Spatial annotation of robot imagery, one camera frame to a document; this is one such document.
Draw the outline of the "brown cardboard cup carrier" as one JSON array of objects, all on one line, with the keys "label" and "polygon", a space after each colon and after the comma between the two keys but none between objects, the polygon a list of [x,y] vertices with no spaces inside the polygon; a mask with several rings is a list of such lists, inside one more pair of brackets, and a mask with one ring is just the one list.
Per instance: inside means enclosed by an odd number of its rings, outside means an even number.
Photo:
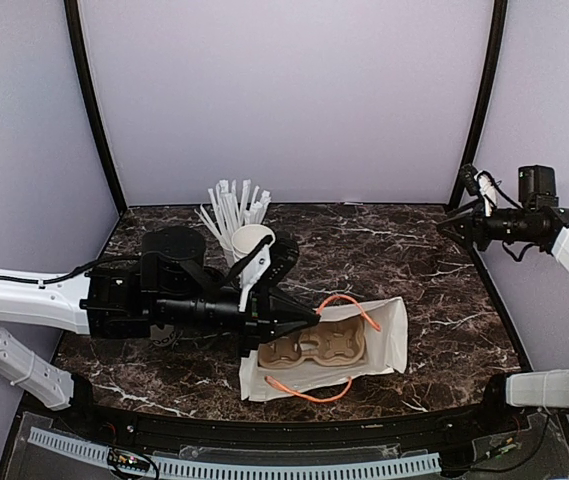
[{"label": "brown cardboard cup carrier", "polygon": [[292,369],[305,362],[322,367],[345,367],[357,363],[366,352],[363,321],[357,318],[320,322],[292,342],[261,345],[258,364],[267,369]]}]

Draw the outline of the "printed paper takeout bag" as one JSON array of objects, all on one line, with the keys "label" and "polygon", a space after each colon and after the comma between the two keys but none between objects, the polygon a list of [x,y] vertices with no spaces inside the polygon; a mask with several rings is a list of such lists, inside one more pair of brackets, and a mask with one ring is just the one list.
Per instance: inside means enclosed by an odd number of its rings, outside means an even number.
[{"label": "printed paper takeout bag", "polygon": [[338,294],[319,313],[316,326],[262,344],[241,360],[241,399],[332,403],[358,377],[405,372],[408,316],[402,298],[359,303]]}]

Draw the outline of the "stack of white paper cups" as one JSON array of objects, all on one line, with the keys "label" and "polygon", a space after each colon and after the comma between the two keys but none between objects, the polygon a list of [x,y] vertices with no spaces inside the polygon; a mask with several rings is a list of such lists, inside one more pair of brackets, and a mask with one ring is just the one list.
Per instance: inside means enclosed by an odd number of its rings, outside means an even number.
[{"label": "stack of white paper cups", "polygon": [[232,266],[242,258],[249,255],[258,243],[265,237],[270,237],[266,247],[264,265],[271,264],[270,247],[276,240],[275,233],[267,226],[261,224],[248,224],[240,227],[231,237]]}]

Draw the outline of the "single white paper cup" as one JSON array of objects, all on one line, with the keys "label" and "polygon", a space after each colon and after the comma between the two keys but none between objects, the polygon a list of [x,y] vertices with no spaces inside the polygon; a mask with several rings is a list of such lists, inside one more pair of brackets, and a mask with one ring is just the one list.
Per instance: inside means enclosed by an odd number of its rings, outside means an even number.
[{"label": "single white paper cup", "polygon": [[152,325],[150,328],[150,340],[158,348],[172,348],[177,338],[177,331],[173,325]]}]

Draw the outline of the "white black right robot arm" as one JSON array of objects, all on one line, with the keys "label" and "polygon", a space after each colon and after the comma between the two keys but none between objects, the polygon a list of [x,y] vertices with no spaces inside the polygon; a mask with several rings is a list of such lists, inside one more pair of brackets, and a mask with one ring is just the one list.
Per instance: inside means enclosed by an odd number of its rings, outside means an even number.
[{"label": "white black right robot arm", "polygon": [[[438,232],[467,250],[500,243],[515,262],[533,248],[552,257],[567,273],[569,289],[569,208],[560,204],[555,171],[549,166],[518,169],[518,196],[509,197],[487,170],[461,166],[459,181],[470,201],[438,223]],[[569,414],[569,368],[497,374],[485,387],[474,424],[498,432],[513,411],[540,409]]]}]

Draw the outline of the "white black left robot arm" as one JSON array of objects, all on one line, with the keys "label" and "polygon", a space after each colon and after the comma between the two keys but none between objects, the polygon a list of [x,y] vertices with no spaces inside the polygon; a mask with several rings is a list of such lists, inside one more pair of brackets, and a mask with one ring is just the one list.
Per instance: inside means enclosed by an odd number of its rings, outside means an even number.
[{"label": "white black left robot arm", "polygon": [[4,324],[52,327],[105,339],[148,338],[155,327],[187,325],[239,336],[238,352],[318,324],[311,307],[277,286],[289,268],[253,251],[222,275],[197,254],[149,251],[89,262],[55,276],[0,270],[0,374],[84,436],[105,427],[91,383],[25,347]]}]

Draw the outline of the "white cup holding straws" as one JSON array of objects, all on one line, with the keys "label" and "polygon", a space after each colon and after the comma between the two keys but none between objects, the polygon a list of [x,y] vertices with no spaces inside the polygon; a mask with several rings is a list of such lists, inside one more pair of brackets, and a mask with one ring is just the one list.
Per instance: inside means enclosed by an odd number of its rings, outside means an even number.
[{"label": "white cup holding straws", "polygon": [[229,267],[233,266],[236,259],[235,259],[235,251],[234,251],[232,243],[230,241],[223,241],[221,243],[221,246],[223,249],[224,258],[227,262],[227,265]]}]

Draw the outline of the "bundle of wrapped white straws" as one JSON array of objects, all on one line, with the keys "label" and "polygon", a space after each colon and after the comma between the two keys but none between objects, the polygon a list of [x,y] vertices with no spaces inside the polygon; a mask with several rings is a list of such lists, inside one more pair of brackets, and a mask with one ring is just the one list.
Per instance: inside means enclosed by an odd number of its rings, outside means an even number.
[{"label": "bundle of wrapped white straws", "polygon": [[195,214],[223,249],[231,249],[233,234],[241,227],[262,224],[272,202],[269,190],[251,179],[219,180],[208,189],[210,206],[201,204]]}]

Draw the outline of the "black right corner post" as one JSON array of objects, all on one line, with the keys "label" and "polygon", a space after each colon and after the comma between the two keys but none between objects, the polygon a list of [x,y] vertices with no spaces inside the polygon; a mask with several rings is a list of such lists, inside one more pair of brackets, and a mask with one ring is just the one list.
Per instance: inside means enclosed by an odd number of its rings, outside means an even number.
[{"label": "black right corner post", "polygon": [[460,167],[473,165],[476,158],[498,69],[507,11],[507,0],[495,0],[493,2],[483,69]]}]

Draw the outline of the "black corner post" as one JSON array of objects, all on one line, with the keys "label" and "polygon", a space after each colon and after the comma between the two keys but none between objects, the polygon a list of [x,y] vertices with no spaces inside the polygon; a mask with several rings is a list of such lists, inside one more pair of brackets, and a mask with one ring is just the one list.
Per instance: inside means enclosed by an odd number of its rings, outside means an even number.
[{"label": "black corner post", "polygon": [[76,0],[64,0],[63,4],[73,60],[89,127],[115,209],[118,215],[122,216],[128,210],[128,205],[116,172],[97,101],[80,18],[80,4]]},{"label": "black corner post", "polygon": [[507,11],[507,0],[495,0],[493,2],[483,69],[460,167],[473,165],[476,158],[498,69]]}]

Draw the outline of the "black front table rail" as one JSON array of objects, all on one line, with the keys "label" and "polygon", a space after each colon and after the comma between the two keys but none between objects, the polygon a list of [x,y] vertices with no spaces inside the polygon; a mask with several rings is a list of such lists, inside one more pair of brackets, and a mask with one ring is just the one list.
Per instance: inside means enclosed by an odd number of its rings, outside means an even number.
[{"label": "black front table rail", "polygon": [[90,440],[122,447],[176,450],[205,447],[293,450],[397,444],[403,450],[469,450],[476,440],[505,435],[526,451],[543,444],[549,431],[544,420],[535,426],[524,413],[490,409],[480,403],[432,413],[368,420],[326,422],[238,422],[198,420],[136,413],[98,405],[83,377],[80,399],[59,414],[70,430]]}]

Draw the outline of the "black left corner post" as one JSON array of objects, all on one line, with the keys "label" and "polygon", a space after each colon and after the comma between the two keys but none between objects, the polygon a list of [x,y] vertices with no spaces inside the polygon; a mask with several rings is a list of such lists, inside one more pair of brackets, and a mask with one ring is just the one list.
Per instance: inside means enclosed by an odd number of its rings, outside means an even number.
[{"label": "black left corner post", "polygon": [[116,172],[97,101],[80,18],[80,4],[76,0],[64,0],[63,4],[73,60],[89,127],[115,209],[118,215],[122,216],[128,210],[128,205]]}]

